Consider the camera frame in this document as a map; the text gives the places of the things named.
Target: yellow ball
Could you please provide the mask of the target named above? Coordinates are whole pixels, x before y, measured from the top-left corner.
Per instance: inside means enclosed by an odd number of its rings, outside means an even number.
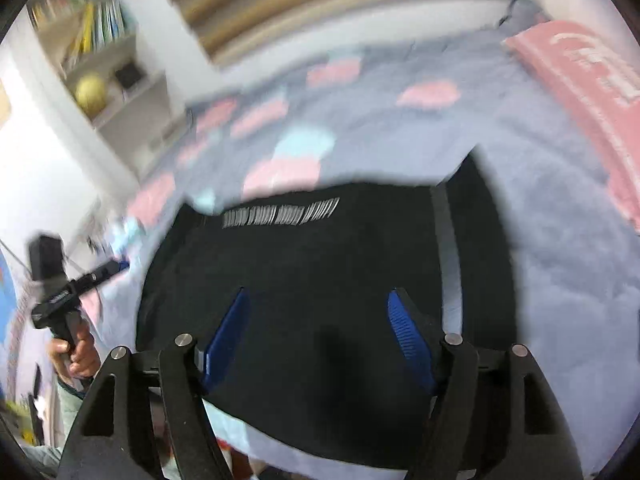
[[[93,119],[107,105],[107,85],[97,74],[85,75],[76,85],[76,102]]]

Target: pillow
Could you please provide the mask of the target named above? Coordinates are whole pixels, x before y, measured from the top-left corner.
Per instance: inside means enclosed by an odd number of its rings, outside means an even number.
[[[505,44],[548,85],[599,152],[609,192],[640,232],[640,77],[592,30],[552,21]]]

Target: bookshelf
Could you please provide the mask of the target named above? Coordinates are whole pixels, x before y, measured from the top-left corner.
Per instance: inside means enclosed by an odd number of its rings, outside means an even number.
[[[184,120],[170,100],[163,67],[140,49],[135,17],[119,0],[32,0],[31,25],[50,68],[62,83],[50,100],[71,100],[85,117],[85,135],[100,136],[140,180],[166,149],[170,133]],[[140,79],[126,87],[116,71],[133,66]],[[106,83],[108,103],[94,117],[76,104],[78,83],[86,75]]]

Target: yellow book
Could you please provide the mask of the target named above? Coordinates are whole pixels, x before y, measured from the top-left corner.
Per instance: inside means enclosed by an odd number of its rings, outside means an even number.
[[[84,19],[82,20],[82,53],[91,52],[91,36],[94,30],[94,4],[89,2],[84,10]]]

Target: gray stripe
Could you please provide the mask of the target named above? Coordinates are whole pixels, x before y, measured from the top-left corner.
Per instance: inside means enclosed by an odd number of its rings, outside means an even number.
[[[462,334],[462,282],[456,234],[453,231],[449,198],[444,184],[431,188],[438,256],[442,273],[442,329]]]

